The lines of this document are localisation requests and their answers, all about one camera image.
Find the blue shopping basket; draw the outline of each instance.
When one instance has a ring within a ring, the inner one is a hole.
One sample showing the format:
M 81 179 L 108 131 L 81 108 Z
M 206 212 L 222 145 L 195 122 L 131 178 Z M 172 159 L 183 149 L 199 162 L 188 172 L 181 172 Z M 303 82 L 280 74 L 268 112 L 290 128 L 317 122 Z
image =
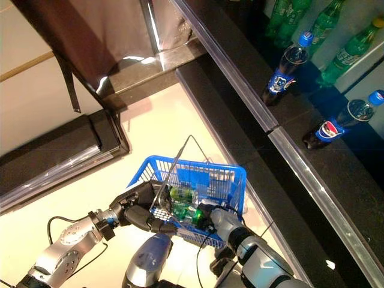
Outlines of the blue shopping basket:
M 237 210 L 239 220 L 241 219 L 247 179 L 247 173 L 242 167 L 177 160 L 175 167 L 170 171 L 174 160 L 174 158 L 156 155 L 148 157 L 128 186 L 139 181 L 164 181 L 169 175 L 167 182 L 169 185 L 196 189 L 198 191 L 198 203 L 203 199 L 211 199 L 222 207 L 231 207 Z M 199 230 L 194 226 L 180 226 L 163 208 L 154 207 L 151 212 L 158 218 L 176 224 L 179 228 L 177 235 L 188 242 L 201 244 L 208 235 L 208 232 Z M 210 235 L 205 243 L 215 248 L 221 248 L 225 245 L 217 234 Z

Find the green bottle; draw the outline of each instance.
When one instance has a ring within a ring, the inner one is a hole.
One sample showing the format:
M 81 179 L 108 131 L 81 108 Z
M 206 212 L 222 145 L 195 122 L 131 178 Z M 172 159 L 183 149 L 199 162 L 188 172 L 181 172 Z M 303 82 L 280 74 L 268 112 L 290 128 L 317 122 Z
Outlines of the green bottle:
M 304 16 L 305 12 L 311 5 L 312 0 L 292 0 L 289 4 L 283 23 L 281 24 L 276 39 L 274 41 L 275 46 L 280 48 L 286 48 L 291 43 L 291 37 L 299 21 Z
M 276 36 L 277 29 L 283 22 L 284 15 L 290 3 L 290 0 L 276 0 L 271 19 L 265 31 L 267 37 L 273 38 Z
M 310 30 L 314 37 L 310 47 L 310 55 L 316 52 L 329 33 L 336 27 L 344 1 L 333 0 L 317 17 Z
M 174 201 L 193 203 L 196 191 L 190 188 L 172 187 L 170 196 Z
M 187 215 L 187 209 L 190 205 L 182 202 L 172 202 L 172 215 L 175 216 L 179 221 L 184 220 Z
M 352 37 L 340 49 L 326 70 L 316 79 L 322 87 L 332 86 L 371 46 L 376 32 L 384 27 L 384 18 L 375 18 L 371 25 Z
M 173 202 L 172 214 L 183 223 L 198 225 L 203 218 L 203 212 L 199 208 L 194 208 L 187 203 Z

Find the plastic bottle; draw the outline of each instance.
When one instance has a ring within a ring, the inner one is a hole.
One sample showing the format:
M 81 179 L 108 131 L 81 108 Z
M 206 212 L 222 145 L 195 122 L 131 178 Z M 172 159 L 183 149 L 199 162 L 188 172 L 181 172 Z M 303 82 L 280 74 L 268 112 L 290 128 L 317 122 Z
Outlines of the plastic bottle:
M 174 201 L 193 203 L 196 198 L 196 191 L 191 188 L 172 187 L 170 196 Z
M 312 0 L 292 0 L 292 3 L 287 8 L 283 23 L 277 32 L 277 36 L 274 41 L 275 46 L 280 48 L 286 48 L 289 46 L 292 34 L 299 25 L 299 21 L 311 5 L 311 2 Z
M 313 34 L 310 55 L 316 52 L 329 33 L 336 27 L 344 1 L 333 0 L 317 17 L 310 29 L 310 32 Z
M 302 141 L 308 149 L 322 148 L 348 133 L 353 126 L 368 122 L 377 107 L 383 103 L 383 90 L 374 91 L 368 99 L 351 100 L 336 118 L 316 126 L 302 138 Z
M 268 82 L 262 98 L 267 106 L 273 106 L 288 86 L 294 82 L 292 73 L 309 59 L 308 46 L 311 45 L 313 35 L 304 32 L 297 44 L 289 46 L 281 57 L 280 64 Z
M 316 79 L 322 87 L 332 86 L 371 46 L 376 32 L 384 27 L 383 17 L 375 18 L 371 25 L 352 37 L 340 49 L 326 70 Z
M 198 225 L 203 217 L 203 213 L 199 208 L 194 208 L 188 203 L 173 202 L 172 214 L 183 223 Z
M 267 37 L 274 38 L 276 36 L 277 29 L 282 24 L 284 15 L 290 3 L 291 0 L 276 0 L 271 19 L 265 31 Z

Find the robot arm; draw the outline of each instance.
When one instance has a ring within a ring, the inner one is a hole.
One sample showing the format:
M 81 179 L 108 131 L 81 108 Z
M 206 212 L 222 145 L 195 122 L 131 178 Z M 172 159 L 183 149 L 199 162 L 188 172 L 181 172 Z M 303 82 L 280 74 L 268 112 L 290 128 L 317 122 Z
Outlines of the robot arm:
M 175 233 L 174 225 L 164 223 L 148 211 L 160 185 L 159 182 L 144 182 L 118 196 L 108 210 L 90 212 L 70 225 L 42 252 L 16 287 L 60 287 L 75 272 L 82 257 L 103 238 L 108 241 L 114 237 L 113 229 L 118 226 L 132 223 L 147 231 Z
M 294 279 L 288 263 L 265 240 L 242 225 L 236 215 L 214 209 L 211 220 L 217 234 L 242 265 L 242 287 L 309 288 L 304 282 Z

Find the white floor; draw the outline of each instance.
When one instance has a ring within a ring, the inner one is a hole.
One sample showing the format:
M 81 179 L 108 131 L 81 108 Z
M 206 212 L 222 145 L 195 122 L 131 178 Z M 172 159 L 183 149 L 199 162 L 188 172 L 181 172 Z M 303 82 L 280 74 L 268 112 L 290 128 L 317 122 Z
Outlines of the white floor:
M 131 105 L 122 114 L 122 124 L 131 143 L 131 153 L 99 171 L 71 183 L 28 206 L 0 217 L 0 278 L 16 285 L 34 264 L 47 245 L 46 224 L 50 217 L 61 215 L 77 219 L 89 211 L 106 209 L 121 194 L 150 155 L 174 157 L 187 136 L 192 134 L 215 163 L 226 163 L 213 138 L 199 118 L 179 84 Z M 204 157 L 191 142 L 183 159 L 203 161 Z M 248 226 L 261 234 L 266 224 L 246 199 L 244 218 Z M 55 239 L 68 226 L 61 220 L 52 223 Z M 68 280 L 65 288 L 121 287 L 124 272 L 134 252 L 151 234 L 134 226 L 120 227 L 108 242 L 109 248 L 95 262 Z M 265 239 L 279 253 L 269 232 Z M 198 247 L 174 237 L 173 250 L 162 278 L 184 287 L 199 287 L 196 274 Z M 98 244 L 80 263 L 92 259 L 103 249 Z M 206 247 L 199 256 L 199 272 L 203 286 L 213 287 L 216 279 L 209 271 L 214 250 Z

